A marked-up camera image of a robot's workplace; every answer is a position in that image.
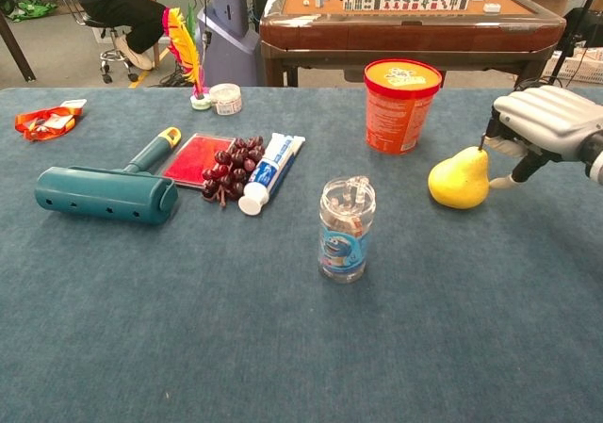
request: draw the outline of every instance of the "white toothpaste tube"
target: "white toothpaste tube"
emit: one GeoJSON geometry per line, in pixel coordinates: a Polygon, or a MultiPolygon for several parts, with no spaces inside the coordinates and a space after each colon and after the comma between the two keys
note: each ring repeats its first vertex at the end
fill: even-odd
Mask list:
{"type": "Polygon", "coordinates": [[[257,216],[291,168],[295,156],[305,142],[299,136],[272,133],[264,156],[255,167],[238,207],[248,216],[257,216]]]}

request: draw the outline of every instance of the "small white container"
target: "small white container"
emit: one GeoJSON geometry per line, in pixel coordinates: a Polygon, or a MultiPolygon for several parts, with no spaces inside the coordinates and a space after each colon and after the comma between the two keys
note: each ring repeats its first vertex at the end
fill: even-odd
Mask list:
{"type": "Polygon", "coordinates": [[[243,107],[241,88],[236,84],[218,84],[209,89],[209,98],[218,115],[233,115],[243,107]]]}

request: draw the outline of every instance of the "person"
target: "person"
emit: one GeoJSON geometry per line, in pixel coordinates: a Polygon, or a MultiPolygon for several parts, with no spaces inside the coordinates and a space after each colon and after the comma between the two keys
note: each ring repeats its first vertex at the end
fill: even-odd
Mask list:
{"type": "Polygon", "coordinates": [[[116,40],[117,48],[142,70],[153,62],[144,54],[163,35],[165,6],[151,0],[78,0],[95,21],[108,25],[127,25],[132,30],[116,40]]]}

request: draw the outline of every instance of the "pear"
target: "pear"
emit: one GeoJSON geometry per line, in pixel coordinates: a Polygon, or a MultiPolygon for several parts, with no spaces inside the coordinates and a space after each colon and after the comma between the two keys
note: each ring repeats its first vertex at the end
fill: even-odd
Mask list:
{"type": "Polygon", "coordinates": [[[473,208],[488,196],[488,153],[469,147],[437,164],[427,180],[440,204],[456,209],[473,208]]]}

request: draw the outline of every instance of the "orange bucket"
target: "orange bucket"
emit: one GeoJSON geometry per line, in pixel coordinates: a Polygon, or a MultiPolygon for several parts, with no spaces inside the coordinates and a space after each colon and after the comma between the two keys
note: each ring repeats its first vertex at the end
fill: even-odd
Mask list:
{"type": "Polygon", "coordinates": [[[367,144],[383,153],[403,155],[418,142],[442,74],[429,65],[386,59],[365,68],[367,144]]]}

